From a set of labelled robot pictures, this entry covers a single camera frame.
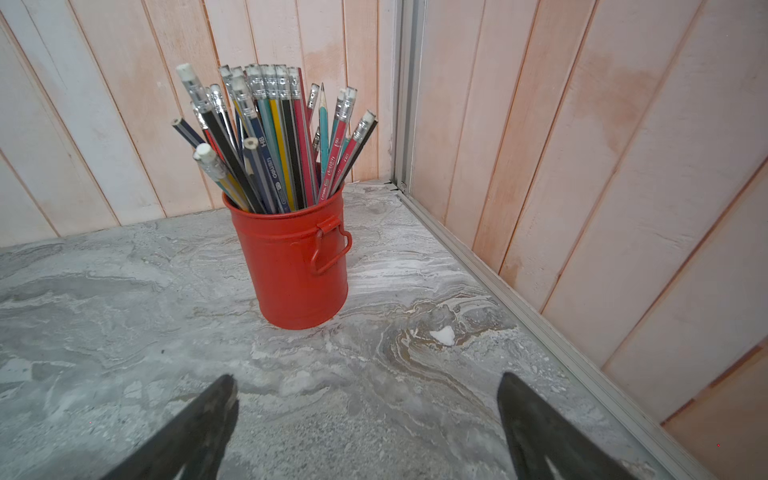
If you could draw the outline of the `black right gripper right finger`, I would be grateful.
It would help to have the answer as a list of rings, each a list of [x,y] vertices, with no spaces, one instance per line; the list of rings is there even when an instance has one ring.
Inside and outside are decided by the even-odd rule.
[[[512,372],[501,377],[497,406],[519,479],[633,477]]]

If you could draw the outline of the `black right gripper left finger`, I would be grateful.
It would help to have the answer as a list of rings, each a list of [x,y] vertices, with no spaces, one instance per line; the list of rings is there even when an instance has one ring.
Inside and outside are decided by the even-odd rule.
[[[220,376],[106,479],[215,479],[239,417],[238,384]]]

